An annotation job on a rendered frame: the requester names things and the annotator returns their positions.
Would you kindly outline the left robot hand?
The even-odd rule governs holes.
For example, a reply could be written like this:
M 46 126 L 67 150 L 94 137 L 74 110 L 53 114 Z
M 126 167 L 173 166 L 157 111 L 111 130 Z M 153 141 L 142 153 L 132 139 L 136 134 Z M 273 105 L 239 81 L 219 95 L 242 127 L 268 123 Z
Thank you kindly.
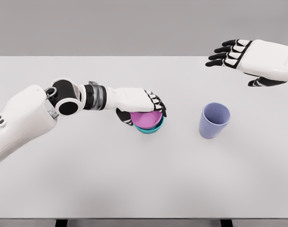
M 143 88 L 124 88 L 123 94 L 118 96 L 116 114 L 120 121 L 133 126 L 131 113 L 158 111 L 167 117 L 165 104 L 155 93 Z

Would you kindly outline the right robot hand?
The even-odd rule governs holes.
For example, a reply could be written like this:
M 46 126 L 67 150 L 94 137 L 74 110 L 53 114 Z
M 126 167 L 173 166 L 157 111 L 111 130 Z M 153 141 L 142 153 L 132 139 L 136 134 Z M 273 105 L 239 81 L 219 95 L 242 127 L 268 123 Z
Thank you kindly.
M 249 87 L 272 87 L 288 82 L 288 46 L 260 39 L 222 43 L 208 57 L 207 67 L 223 66 L 254 76 Z

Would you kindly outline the pink bowl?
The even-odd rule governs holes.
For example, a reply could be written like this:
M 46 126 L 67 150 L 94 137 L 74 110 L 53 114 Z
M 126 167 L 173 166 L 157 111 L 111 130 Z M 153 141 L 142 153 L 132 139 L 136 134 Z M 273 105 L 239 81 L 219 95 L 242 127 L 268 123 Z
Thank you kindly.
M 142 129 L 151 129 L 155 127 L 162 118 L 162 113 L 158 111 L 131 112 L 130 115 L 132 122 Z

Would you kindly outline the teal bowl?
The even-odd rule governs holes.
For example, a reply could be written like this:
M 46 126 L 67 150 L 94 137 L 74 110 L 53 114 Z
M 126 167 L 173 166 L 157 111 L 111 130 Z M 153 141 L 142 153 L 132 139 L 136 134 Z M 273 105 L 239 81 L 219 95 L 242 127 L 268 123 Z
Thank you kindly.
M 144 129 L 144 128 L 140 128 L 138 127 L 137 125 L 134 125 L 141 133 L 144 133 L 144 134 L 152 134 L 152 133 L 155 133 L 157 132 L 163 125 L 163 122 L 164 122 L 164 117 L 162 116 L 160 121 L 157 123 L 156 126 L 150 128 L 150 129 Z

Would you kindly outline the lavender cup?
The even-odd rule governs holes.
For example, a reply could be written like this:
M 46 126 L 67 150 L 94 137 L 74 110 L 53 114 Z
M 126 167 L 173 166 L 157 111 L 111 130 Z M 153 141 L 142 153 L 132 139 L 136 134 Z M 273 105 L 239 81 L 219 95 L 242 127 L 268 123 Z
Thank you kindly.
M 216 137 L 229 123 L 229 109 L 220 103 L 209 103 L 204 106 L 199 121 L 199 133 L 205 139 Z

